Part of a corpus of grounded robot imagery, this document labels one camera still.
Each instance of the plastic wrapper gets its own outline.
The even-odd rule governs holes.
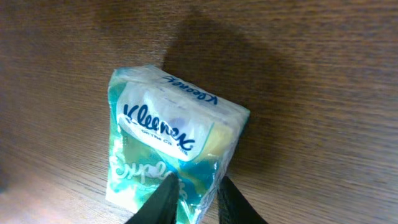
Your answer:
[[[199,223],[225,175],[249,110],[153,65],[114,71],[106,199],[136,213],[171,172],[177,223]]]

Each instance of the kleenex logo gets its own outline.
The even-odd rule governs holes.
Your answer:
[[[202,93],[196,89],[191,88],[190,86],[184,84],[182,81],[180,81],[178,78],[174,78],[173,76],[166,76],[163,77],[169,81],[172,85],[180,87],[182,90],[185,90],[188,93],[192,93],[194,95],[197,95],[197,98],[199,100],[205,100],[207,102],[213,102],[214,105],[217,105],[217,96],[212,96],[207,93]]]
[[[137,119],[132,118],[133,112],[138,110]],[[195,140],[193,139],[185,139],[187,134],[180,133],[178,128],[171,128],[165,121],[161,121],[158,117],[153,117],[148,113],[148,106],[142,105],[139,107],[138,105],[133,106],[129,110],[129,105],[125,104],[123,108],[123,113],[127,116],[126,121],[131,124],[137,124],[148,129],[154,130],[155,132],[160,131],[161,134],[165,133],[171,136],[173,139],[178,141],[177,146],[180,146],[181,149],[185,151],[189,151],[193,148],[193,143]]]

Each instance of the blue and green packaging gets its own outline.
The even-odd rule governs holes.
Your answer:
[[[136,213],[173,172],[177,223],[199,223],[250,111],[153,65],[115,70],[108,96],[106,199]]]

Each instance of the wooden table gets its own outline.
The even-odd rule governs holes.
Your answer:
[[[131,216],[107,87],[147,63],[252,111],[228,175],[269,223],[398,223],[397,62],[396,1],[3,0],[0,223]]]

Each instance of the wooden surface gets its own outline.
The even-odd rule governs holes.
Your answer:
[[[398,223],[397,62],[396,1],[3,0],[0,223],[130,217],[107,85],[147,63],[252,111],[229,176],[269,223]]]

